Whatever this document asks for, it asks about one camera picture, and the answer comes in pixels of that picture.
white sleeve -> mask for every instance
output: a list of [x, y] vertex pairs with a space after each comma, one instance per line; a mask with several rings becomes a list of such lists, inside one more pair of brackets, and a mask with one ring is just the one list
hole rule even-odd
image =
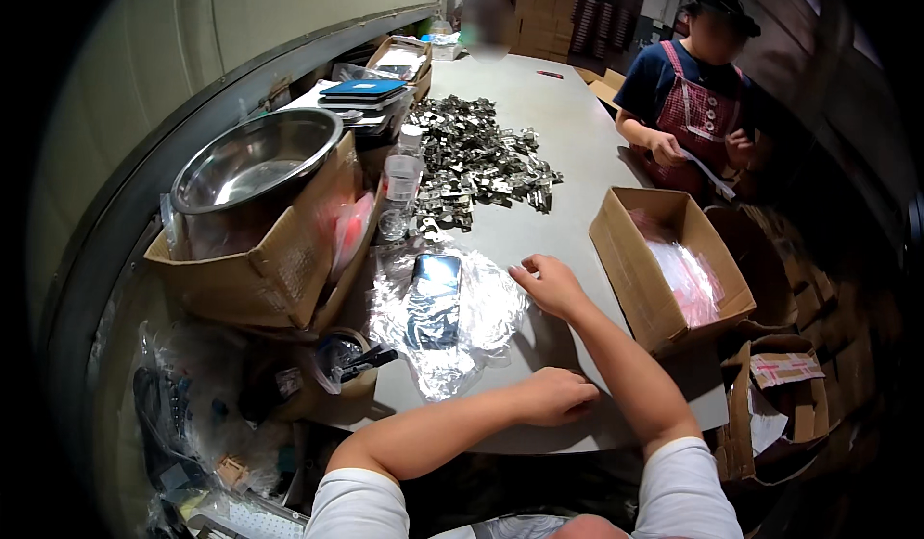
[[410, 518], [401, 488], [367, 469], [336, 469], [314, 494], [305, 539], [408, 539]]
[[685, 436], [654, 452], [641, 474], [634, 539], [743, 536], [702, 439]]

red checkered apron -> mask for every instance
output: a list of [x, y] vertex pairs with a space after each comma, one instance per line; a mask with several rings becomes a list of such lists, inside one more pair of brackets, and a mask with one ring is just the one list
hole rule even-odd
[[[684, 78], [684, 69], [674, 45], [667, 40], [661, 45], [674, 68], [674, 85], [664, 100], [658, 129], [674, 134], [683, 148], [718, 175], [728, 164], [725, 135], [735, 131], [741, 123], [741, 92], [744, 87], [741, 71], [734, 68], [739, 82], [733, 100]], [[656, 187], [685, 191], [694, 198], [700, 198], [708, 191], [709, 181], [694, 163], [663, 167], [654, 161], [648, 150], [635, 145], [633, 148], [644, 153], [642, 165]]]

black cap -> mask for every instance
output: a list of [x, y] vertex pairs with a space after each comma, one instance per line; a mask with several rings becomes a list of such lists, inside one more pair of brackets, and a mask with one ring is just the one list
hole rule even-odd
[[732, 27], [747, 37], [760, 36], [760, 26], [745, 13], [739, 0], [689, 0], [687, 5], [699, 5], [704, 10], [725, 15]]

metal parts pile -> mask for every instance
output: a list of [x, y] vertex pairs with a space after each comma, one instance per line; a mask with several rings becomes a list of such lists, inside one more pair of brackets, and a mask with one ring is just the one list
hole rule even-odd
[[408, 122], [424, 130], [418, 220], [430, 217], [449, 223], [446, 228], [470, 230], [476, 200], [503, 206], [526, 201], [544, 214], [552, 209], [552, 185], [563, 176], [537, 157], [539, 135], [532, 128], [519, 135], [500, 129], [495, 115], [494, 102], [456, 95], [422, 100], [410, 112]]

woman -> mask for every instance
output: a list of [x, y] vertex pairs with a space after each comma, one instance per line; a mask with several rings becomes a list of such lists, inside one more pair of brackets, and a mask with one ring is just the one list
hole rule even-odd
[[748, 110], [751, 83], [731, 61], [760, 27], [738, 0], [688, 0], [690, 35], [643, 49], [629, 68], [616, 104], [616, 129], [641, 154], [659, 188], [709, 198], [705, 174], [742, 169], [754, 154]]

